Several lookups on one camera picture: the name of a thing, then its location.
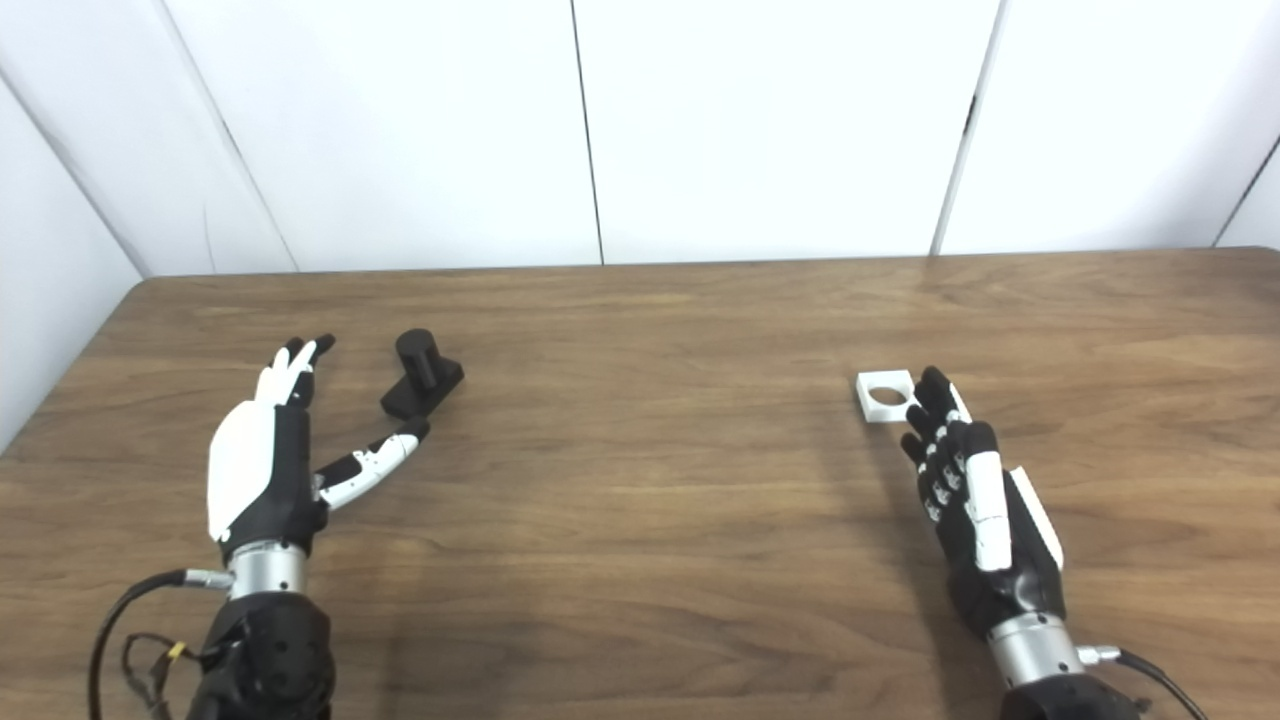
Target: white square block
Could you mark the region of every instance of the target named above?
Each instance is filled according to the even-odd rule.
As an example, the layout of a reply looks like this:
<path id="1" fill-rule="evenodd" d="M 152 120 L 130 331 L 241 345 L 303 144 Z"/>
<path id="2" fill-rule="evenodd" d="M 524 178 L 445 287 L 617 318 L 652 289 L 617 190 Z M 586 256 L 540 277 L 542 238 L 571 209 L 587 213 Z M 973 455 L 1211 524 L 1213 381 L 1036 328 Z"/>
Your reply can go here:
<path id="1" fill-rule="evenodd" d="M 858 402 L 863 406 L 863 418 L 868 423 L 905 423 L 906 409 L 919 405 L 915 401 L 915 380 L 911 379 L 911 373 L 906 370 L 858 373 L 855 387 L 858 389 Z M 872 391 L 877 388 L 897 391 L 906 401 L 899 405 L 884 405 L 872 397 Z"/>

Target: white wall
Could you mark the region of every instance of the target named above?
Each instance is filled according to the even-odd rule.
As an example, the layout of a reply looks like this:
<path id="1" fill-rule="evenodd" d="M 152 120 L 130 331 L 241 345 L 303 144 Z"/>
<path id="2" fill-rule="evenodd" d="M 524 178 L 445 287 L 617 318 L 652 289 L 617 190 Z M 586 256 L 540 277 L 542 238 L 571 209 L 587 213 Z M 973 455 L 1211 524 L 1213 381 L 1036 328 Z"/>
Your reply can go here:
<path id="1" fill-rule="evenodd" d="M 568 0 L 169 8 L 303 270 L 600 261 Z"/>
<path id="2" fill-rule="evenodd" d="M 928 252 L 996 0 L 576 6 L 605 261 Z"/>
<path id="3" fill-rule="evenodd" d="M 1274 0 L 1012 0 L 945 252 L 1208 246 L 1280 135 Z"/>
<path id="4" fill-rule="evenodd" d="M 1280 152 L 1271 155 L 1219 241 L 1219 247 L 1242 245 L 1280 250 Z"/>
<path id="5" fill-rule="evenodd" d="M 0 83 L 0 450 L 138 279 Z"/>
<path id="6" fill-rule="evenodd" d="M 0 70 L 145 272 L 292 269 L 159 9 L 0 0 Z"/>

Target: cable connector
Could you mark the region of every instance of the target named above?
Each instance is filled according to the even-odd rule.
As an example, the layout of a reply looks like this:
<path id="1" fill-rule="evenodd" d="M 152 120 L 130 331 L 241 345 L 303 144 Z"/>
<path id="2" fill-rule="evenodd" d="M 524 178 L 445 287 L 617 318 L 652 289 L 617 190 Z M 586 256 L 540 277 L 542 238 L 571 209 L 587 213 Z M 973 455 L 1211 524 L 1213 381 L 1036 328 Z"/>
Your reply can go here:
<path id="1" fill-rule="evenodd" d="M 236 582 L 236 575 L 221 570 L 192 570 L 188 569 L 182 579 L 184 588 L 206 588 L 211 591 L 229 591 Z"/>
<path id="2" fill-rule="evenodd" d="M 1075 655 L 1080 656 L 1080 665 L 1093 666 L 1120 660 L 1120 648 L 1114 644 L 1078 644 Z"/>

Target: metal cylinder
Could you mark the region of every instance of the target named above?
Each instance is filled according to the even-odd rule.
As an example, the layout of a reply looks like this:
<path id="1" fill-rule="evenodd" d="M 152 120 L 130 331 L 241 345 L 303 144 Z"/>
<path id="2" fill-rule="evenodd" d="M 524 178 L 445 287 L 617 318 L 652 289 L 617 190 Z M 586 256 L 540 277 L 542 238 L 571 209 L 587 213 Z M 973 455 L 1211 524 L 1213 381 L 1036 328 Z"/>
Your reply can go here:
<path id="1" fill-rule="evenodd" d="M 1047 612 L 1028 612 L 991 629 L 987 644 L 1005 684 L 1016 688 L 1053 675 L 1084 673 L 1066 625 Z"/>
<path id="2" fill-rule="evenodd" d="M 230 598 L 260 592 L 307 592 L 307 553 L 296 544 L 261 541 L 237 550 L 227 564 L 234 575 Z"/>

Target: wood grain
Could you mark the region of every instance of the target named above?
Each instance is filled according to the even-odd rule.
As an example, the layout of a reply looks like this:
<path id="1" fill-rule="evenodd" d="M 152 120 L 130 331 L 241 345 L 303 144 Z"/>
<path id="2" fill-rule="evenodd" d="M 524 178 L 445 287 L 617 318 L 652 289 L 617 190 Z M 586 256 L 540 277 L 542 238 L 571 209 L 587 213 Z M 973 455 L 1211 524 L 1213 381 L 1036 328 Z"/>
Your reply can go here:
<path id="1" fill-rule="evenodd" d="M 125 584 L 216 562 L 205 448 L 284 338 L 339 338 L 319 464 L 393 427 L 376 401 L 415 325 L 467 379 L 317 539 L 335 717 L 993 720 L 900 428 L 850 393 L 931 363 L 1039 488 L 1075 638 L 1155 659 L 1215 720 L 1274 716 L 1261 250 L 148 281 L 0 459 L 0 715 L 79 715 Z M 157 593 L 122 628 L 198 641 L 218 602 Z M 109 717 L 142 716 L 105 687 Z"/>

